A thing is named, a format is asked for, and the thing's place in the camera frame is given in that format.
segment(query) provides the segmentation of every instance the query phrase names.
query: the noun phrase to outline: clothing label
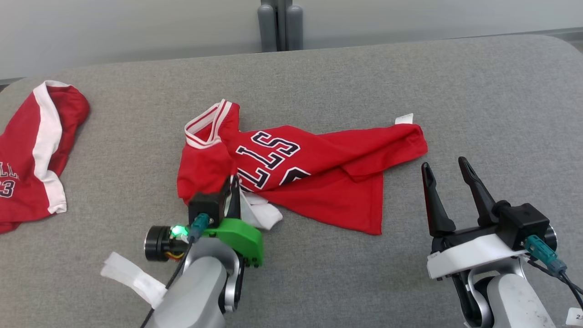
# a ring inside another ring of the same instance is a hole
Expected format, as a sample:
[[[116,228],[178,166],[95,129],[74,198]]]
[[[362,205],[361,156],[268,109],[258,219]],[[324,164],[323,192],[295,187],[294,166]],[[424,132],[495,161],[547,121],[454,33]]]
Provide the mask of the clothing label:
[[[413,124],[413,113],[397,117],[395,124]]]

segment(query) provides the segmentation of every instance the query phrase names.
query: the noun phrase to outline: white wall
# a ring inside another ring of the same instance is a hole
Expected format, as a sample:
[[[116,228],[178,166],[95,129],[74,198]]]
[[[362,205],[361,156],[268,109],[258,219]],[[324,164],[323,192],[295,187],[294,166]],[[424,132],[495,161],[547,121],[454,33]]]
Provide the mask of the white wall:
[[[294,0],[304,48],[583,27],[582,0]]]
[[[104,62],[261,50],[260,0],[0,0],[0,82]],[[305,48],[583,26],[583,0],[295,0]]]
[[[104,62],[259,52],[259,5],[0,0],[0,80]]]

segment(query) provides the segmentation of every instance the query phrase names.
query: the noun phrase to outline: jersey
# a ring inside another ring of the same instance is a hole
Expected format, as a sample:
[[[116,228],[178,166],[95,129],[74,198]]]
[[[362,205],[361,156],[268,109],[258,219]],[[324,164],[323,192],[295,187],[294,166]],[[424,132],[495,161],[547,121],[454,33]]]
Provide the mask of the jersey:
[[[45,81],[0,135],[0,233],[67,210],[59,180],[75,131],[89,114],[73,86]]]
[[[315,135],[284,125],[239,131],[239,105],[215,104],[184,128],[178,171],[185,203],[198,191],[218,192],[229,175],[241,188],[305,217],[381,234],[383,175],[427,152],[418,125]]]

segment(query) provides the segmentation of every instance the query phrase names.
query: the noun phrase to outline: white stripe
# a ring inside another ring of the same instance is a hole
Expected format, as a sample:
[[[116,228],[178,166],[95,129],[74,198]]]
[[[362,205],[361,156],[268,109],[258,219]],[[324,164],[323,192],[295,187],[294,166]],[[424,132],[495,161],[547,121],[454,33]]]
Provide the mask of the white stripe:
[[[223,99],[220,102],[221,105],[219,106],[219,110],[222,108],[223,103],[225,103],[223,111],[219,112],[219,115],[215,116],[216,120],[213,121],[213,127],[211,130],[211,134],[213,135],[213,138],[219,137],[219,128],[220,128],[221,124],[223,124],[223,121],[224,121],[225,117],[227,117],[227,114],[229,113],[229,110],[231,109],[231,105],[233,104],[233,103],[228,102],[228,101]]]
[[[55,172],[48,170],[51,156],[61,142],[62,127],[59,113],[48,95],[48,86],[68,86],[57,81],[45,81],[34,88],[34,98],[40,109],[40,124],[33,148],[34,176],[43,184],[48,198],[47,211],[50,214],[67,211],[65,191]]]
[[[216,113],[215,115],[209,115],[209,113],[212,113],[215,110],[220,110],[220,108],[217,107],[218,105],[219,105],[218,103],[214,104],[209,109],[205,110],[204,113],[200,114],[199,116],[196,116],[193,120],[186,123],[186,125],[184,126],[184,133],[187,136],[186,143],[188,145],[198,149],[205,149],[220,142],[220,139],[216,140],[213,138],[212,132],[209,134],[209,137],[207,138],[206,141],[203,141],[202,139],[194,135],[195,133],[209,125],[215,119]],[[201,117],[204,117],[204,119],[201,120],[200,122],[197,122],[192,127],[188,128],[192,123],[200,120]]]
[[[196,149],[205,149],[221,143],[222,140],[219,136],[219,127],[221,126],[221,124],[223,124],[225,117],[229,113],[231,105],[232,103],[223,99],[220,103],[214,104],[209,109],[205,110],[204,113],[200,114],[199,116],[188,122],[184,126],[184,133],[187,136],[186,143],[189,146],[194,147]],[[200,122],[197,122],[196,124],[189,128],[189,126],[192,123],[200,120],[201,117],[204,118]],[[202,139],[194,135],[195,133],[207,127],[211,123],[212,126],[210,129],[210,135],[206,141],[203,141]]]

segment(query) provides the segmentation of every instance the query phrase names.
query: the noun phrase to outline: green 3d-printed part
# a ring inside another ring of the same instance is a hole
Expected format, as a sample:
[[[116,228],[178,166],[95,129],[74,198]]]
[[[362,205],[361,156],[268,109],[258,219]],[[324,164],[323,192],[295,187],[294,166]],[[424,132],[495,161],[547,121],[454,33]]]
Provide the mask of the green 3d-printed part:
[[[261,232],[240,219],[225,218],[218,228],[207,229],[202,235],[219,238],[223,243],[243,255],[250,266],[263,265]]]

